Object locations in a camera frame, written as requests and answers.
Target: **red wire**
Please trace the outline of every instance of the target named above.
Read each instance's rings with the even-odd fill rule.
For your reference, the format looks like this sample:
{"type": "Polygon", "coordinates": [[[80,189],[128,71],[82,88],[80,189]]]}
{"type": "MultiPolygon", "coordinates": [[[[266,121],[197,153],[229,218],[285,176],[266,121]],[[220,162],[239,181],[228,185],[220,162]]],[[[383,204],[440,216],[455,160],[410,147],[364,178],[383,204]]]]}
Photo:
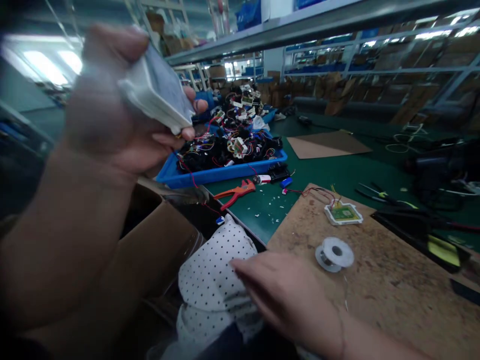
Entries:
{"type": "MultiPolygon", "coordinates": [[[[189,169],[189,167],[187,165],[185,165],[185,163],[182,161],[181,157],[177,154],[176,155],[178,157],[178,160],[181,162],[181,164],[185,167],[185,169],[188,170],[188,172],[190,173],[191,175],[191,180],[193,182],[193,185],[195,185],[195,187],[198,189],[199,187],[197,186],[197,184],[195,183],[195,177],[194,177],[194,173],[189,169]]],[[[209,208],[211,211],[213,211],[214,213],[217,213],[219,216],[222,216],[221,213],[219,213],[217,210],[214,210],[212,209],[210,206],[208,206],[206,203],[205,204],[202,204],[203,206],[209,208]]]]}
{"type": "Polygon", "coordinates": [[[215,165],[217,165],[219,168],[222,168],[222,165],[219,165],[219,163],[215,160],[215,157],[212,157],[211,160],[215,165]]]}
{"type": "MultiPolygon", "coordinates": [[[[310,187],[310,188],[308,188],[308,189],[305,190],[305,191],[291,190],[291,189],[287,189],[287,188],[286,188],[285,190],[287,190],[287,191],[289,191],[289,192],[292,192],[292,193],[300,193],[304,198],[306,198],[306,197],[310,194],[310,191],[312,191],[312,189],[316,189],[316,187],[310,187]]],[[[322,194],[321,192],[318,192],[318,193],[319,193],[320,195],[322,195],[325,199],[328,200],[328,204],[331,204],[331,203],[332,203],[332,200],[331,200],[328,196],[322,194]]]]}
{"type": "Polygon", "coordinates": [[[196,137],[195,140],[201,139],[201,138],[204,137],[205,134],[208,134],[208,133],[210,132],[210,125],[212,124],[212,122],[213,122],[214,120],[217,120],[217,119],[221,119],[221,118],[220,118],[219,116],[213,117],[213,118],[210,120],[210,122],[208,123],[208,128],[206,129],[206,132],[205,132],[202,136],[196,137]]]}
{"type": "Polygon", "coordinates": [[[455,228],[458,228],[458,229],[473,230],[473,231],[477,231],[477,232],[480,231],[480,227],[477,227],[477,226],[463,225],[463,224],[458,223],[458,222],[451,222],[450,224],[453,225],[455,228]]]}
{"type": "Polygon", "coordinates": [[[198,189],[199,187],[197,186],[197,184],[195,183],[195,177],[194,177],[194,173],[189,169],[189,167],[184,163],[184,161],[182,160],[181,156],[176,154],[176,157],[178,158],[178,160],[180,161],[180,163],[185,167],[185,169],[188,170],[188,172],[190,173],[191,175],[191,181],[193,182],[193,185],[195,185],[195,187],[198,189]]]}
{"type": "Polygon", "coordinates": [[[212,210],[214,213],[217,213],[218,215],[222,216],[221,213],[219,213],[217,210],[214,210],[212,209],[210,206],[208,206],[207,204],[202,204],[203,206],[206,206],[207,208],[209,208],[210,210],[212,210]]]}

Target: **fluorescent light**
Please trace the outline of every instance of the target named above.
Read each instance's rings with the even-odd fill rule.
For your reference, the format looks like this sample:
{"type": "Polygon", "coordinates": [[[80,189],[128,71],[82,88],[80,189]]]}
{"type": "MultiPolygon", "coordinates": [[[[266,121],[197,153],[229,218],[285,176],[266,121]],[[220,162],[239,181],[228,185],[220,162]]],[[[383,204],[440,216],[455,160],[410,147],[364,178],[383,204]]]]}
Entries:
{"type": "Polygon", "coordinates": [[[62,75],[60,70],[40,51],[25,51],[23,54],[25,55],[26,59],[34,67],[40,70],[40,72],[52,83],[56,85],[68,84],[67,79],[62,75]]]}
{"type": "Polygon", "coordinates": [[[456,18],[454,18],[454,19],[451,21],[450,25],[455,25],[456,23],[459,22],[459,20],[460,20],[461,18],[462,18],[461,16],[457,16],[456,18]]]}
{"type": "Polygon", "coordinates": [[[478,29],[479,29],[478,26],[466,27],[463,30],[457,32],[455,34],[455,37],[459,38],[459,37],[462,37],[462,36],[465,36],[465,35],[470,35],[470,34],[476,33],[478,29]]]}
{"type": "Polygon", "coordinates": [[[437,36],[448,36],[452,30],[424,32],[415,36],[415,39],[428,40],[437,36]]]}
{"type": "Polygon", "coordinates": [[[71,67],[75,74],[80,75],[83,65],[82,60],[80,60],[76,53],[73,51],[59,51],[58,55],[60,55],[63,61],[71,67]]]}
{"type": "Polygon", "coordinates": [[[40,76],[27,65],[16,53],[14,53],[9,48],[3,48],[1,50],[1,55],[7,60],[17,71],[26,78],[30,78],[33,81],[41,81],[40,76]]]}

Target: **white cable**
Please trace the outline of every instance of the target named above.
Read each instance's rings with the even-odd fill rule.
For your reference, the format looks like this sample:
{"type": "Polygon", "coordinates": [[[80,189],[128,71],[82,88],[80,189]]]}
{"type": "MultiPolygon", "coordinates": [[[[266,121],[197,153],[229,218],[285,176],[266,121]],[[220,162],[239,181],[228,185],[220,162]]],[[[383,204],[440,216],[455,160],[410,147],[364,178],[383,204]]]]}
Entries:
{"type": "Polygon", "coordinates": [[[446,192],[446,193],[456,194],[456,195],[462,195],[462,196],[480,196],[480,194],[460,192],[460,191],[452,191],[452,190],[445,190],[445,189],[442,189],[442,188],[439,188],[438,190],[444,191],[444,192],[446,192]]]}
{"type": "Polygon", "coordinates": [[[405,153],[408,153],[410,150],[416,152],[417,154],[420,153],[419,150],[417,150],[416,148],[412,147],[409,145],[409,143],[412,142],[412,140],[414,138],[425,138],[429,141],[432,141],[430,138],[428,138],[427,136],[424,136],[424,135],[409,135],[409,134],[395,134],[393,135],[393,139],[397,142],[397,143],[393,143],[393,144],[388,144],[385,146],[385,150],[387,150],[388,152],[390,153],[394,153],[394,154],[405,154],[405,153]],[[404,136],[404,137],[408,137],[406,143],[403,143],[403,142],[400,142],[400,140],[398,139],[398,137],[401,137],[401,136],[404,136]],[[401,147],[404,147],[404,151],[394,151],[394,150],[390,150],[390,147],[393,147],[393,146],[401,146],[401,147]]]}

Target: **polka dot fabric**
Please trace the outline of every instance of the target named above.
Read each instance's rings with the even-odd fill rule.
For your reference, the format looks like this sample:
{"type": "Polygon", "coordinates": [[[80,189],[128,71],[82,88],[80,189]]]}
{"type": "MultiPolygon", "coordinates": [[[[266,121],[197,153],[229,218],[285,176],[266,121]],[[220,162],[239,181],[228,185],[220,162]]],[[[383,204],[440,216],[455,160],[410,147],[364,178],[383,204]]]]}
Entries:
{"type": "Polygon", "coordinates": [[[225,224],[181,266],[178,287],[184,304],[176,322],[175,348],[183,357],[198,355],[233,322],[244,343],[262,329],[256,306],[229,265],[232,259],[256,254],[252,240],[227,214],[225,224]]]}

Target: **workbench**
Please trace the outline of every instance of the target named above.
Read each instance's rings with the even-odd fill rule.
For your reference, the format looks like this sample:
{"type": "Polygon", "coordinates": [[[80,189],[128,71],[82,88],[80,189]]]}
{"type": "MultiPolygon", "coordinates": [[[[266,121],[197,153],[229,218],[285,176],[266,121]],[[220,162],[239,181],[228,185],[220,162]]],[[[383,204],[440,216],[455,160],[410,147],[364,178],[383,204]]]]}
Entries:
{"type": "MultiPolygon", "coordinates": [[[[410,189],[411,187],[414,177],[403,170],[403,162],[415,153],[412,151],[402,154],[389,152],[385,149],[384,143],[380,143],[372,137],[361,135],[392,137],[394,134],[400,133],[400,126],[313,113],[298,113],[297,116],[290,116],[284,120],[269,124],[270,132],[273,136],[283,137],[283,149],[288,155],[288,160],[286,161],[288,169],[291,173],[294,172],[291,177],[293,183],[288,187],[289,189],[302,191],[307,184],[314,183],[329,190],[331,185],[334,185],[335,190],[344,197],[371,208],[379,209],[383,206],[382,203],[363,197],[355,192],[358,183],[367,185],[374,181],[392,197],[415,205],[420,204],[419,200],[409,191],[400,191],[401,188],[410,189]],[[353,136],[373,151],[356,155],[300,160],[286,139],[287,137],[331,132],[334,130],[318,126],[305,127],[297,122],[298,115],[309,117],[314,124],[351,131],[354,133],[353,136]]],[[[435,132],[428,136],[434,139],[441,139],[452,137],[453,134],[435,132]]],[[[205,187],[211,194],[215,195],[240,186],[241,180],[241,178],[235,178],[219,181],[206,184],[205,187]]],[[[260,185],[256,187],[255,192],[239,198],[229,208],[229,211],[237,221],[248,228],[265,245],[300,196],[300,194],[295,192],[288,192],[286,195],[282,195],[281,191],[282,189],[277,183],[260,185]]],[[[227,197],[221,201],[225,203],[228,200],[229,198],[227,197]]],[[[461,211],[446,212],[443,215],[459,223],[480,226],[480,218],[475,210],[480,205],[479,200],[477,197],[471,196],[465,199],[465,204],[461,211]]],[[[480,252],[478,236],[457,231],[445,232],[442,235],[456,236],[480,252]]]]}

